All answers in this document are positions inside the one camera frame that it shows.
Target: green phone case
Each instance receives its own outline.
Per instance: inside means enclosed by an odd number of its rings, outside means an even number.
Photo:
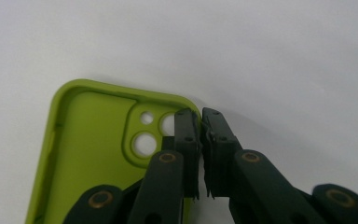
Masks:
[[[62,86],[51,104],[26,223],[62,223],[87,189],[125,189],[142,179],[152,155],[139,153],[134,142],[152,136],[159,151],[162,122],[182,108],[200,117],[194,104],[176,95],[86,79]]]

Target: green plastic case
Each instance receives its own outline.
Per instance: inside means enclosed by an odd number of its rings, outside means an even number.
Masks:
[[[135,139],[153,136],[159,151],[163,120],[182,108],[200,117],[176,95],[86,79],[62,86],[51,104],[26,224],[62,223],[87,189],[125,189],[143,178],[152,155],[137,152]],[[153,119],[142,121],[144,113]]]

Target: white background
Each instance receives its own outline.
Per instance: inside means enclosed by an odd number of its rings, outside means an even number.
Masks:
[[[50,101],[81,77],[220,110],[295,187],[358,193],[358,1],[0,1],[0,223],[24,222]],[[232,222],[202,189],[191,223]]]

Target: brass screw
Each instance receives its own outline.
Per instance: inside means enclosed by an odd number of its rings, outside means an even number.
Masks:
[[[158,159],[162,162],[173,162],[176,161],[175,155],[171,153],[164,153],[158,157]]]
[[[328,190],[326,197],[342,207],[350,208],[356,205],[356,201],[350,195],[338,189]]]
[[[249,161],[249,162],[258,162],[258,161],[260,161],[260,157],[257,156],[256,154],[252,153],[252,152],[243,153],[242,158],[245,161]]]
[[[89,197],[89,206],[93,208],[102,208],[113,201],[113,194],[107,190],[101,190]]]

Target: white surface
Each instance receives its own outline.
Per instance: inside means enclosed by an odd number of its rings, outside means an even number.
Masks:
[[[24,221],[49,103],[81,77],[220,110],[294,186],[358,193],[358,1],[0,1],[0,223]],[[192,223],[230,222],[203,191]]]

